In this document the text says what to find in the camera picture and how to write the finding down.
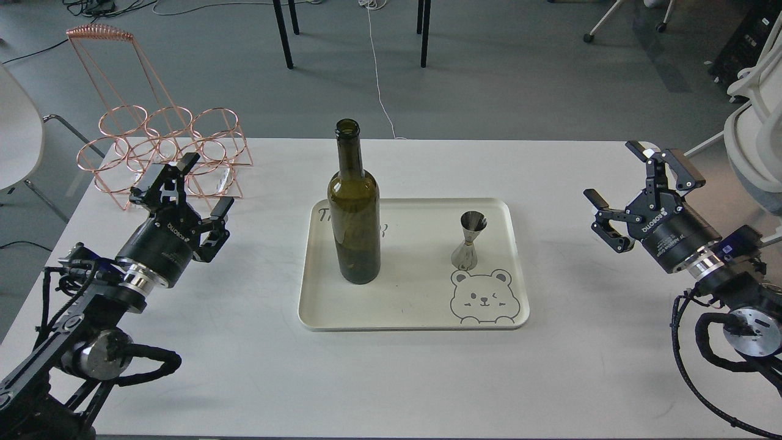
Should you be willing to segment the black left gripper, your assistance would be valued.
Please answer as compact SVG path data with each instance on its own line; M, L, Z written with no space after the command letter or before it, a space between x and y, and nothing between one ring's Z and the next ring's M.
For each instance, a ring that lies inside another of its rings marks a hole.
M196 225L199 216L186 201L185 178L198 162L196 152L185 153L176 164L148 165L142 178L131 187L129 202L146 208L148 218L129 237L115 256L123 268L144 266L157 284L174 287L194 255L197 262L210 263L223 248L231 233L226 229L227 212L234 197L219 197L210 216ZM195 247L196 238L207 233Z

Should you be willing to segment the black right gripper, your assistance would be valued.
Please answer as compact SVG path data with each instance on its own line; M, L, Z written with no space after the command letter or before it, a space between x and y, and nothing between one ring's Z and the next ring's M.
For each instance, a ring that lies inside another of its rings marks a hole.
M627 141L625 146L645 162L647 178L645 191L628 205L629 213L610 208L595 189L584 189L583 195L596 209L592 231L617 253L630 251L634 239L667 273L679 271L682 262L699 248L707 247L722 239L715 229L693 210L677 192L689 193L706 184L706 179L678 148L647 148L638 141ZM673 190L669 190L668 174L675 177ZM645 193L660 193L661 206L654 211ZM628 233L623 236L611 226L611 221L628 223Z

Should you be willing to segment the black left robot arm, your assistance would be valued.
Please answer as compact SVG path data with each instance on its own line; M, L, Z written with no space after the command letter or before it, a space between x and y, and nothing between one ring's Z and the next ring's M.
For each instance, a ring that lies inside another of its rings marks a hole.
M114 259L78 243L45 268L34 348L2 381L3 439L93 439L112 388L178 370L179 354L134 343L118 323L142 312L153 288L173 287L190 262L211 262L229 238L232 197L221 197L207 218L187 203L186 178L198 161L189 152L146 169L130 201L148 218Z

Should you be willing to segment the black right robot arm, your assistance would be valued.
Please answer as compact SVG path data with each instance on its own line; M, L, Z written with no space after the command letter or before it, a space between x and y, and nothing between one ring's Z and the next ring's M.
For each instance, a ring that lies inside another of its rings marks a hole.
M691 303L716 307L693 327L701 357L733 373L757 373L780 390L780 287L766 282L765 246L749 225L721 237L686 201L706 179L678 148L626 148L645 165L645 185L625 208L613 209L595 189L584 196L594 206L592 231L617 253L640 243L668 274L688 272L692 288L674 300L670 332L674 362L693 395L734 428L765 438L780 435L729 415L707 400L687 373L681 357L679 327Z

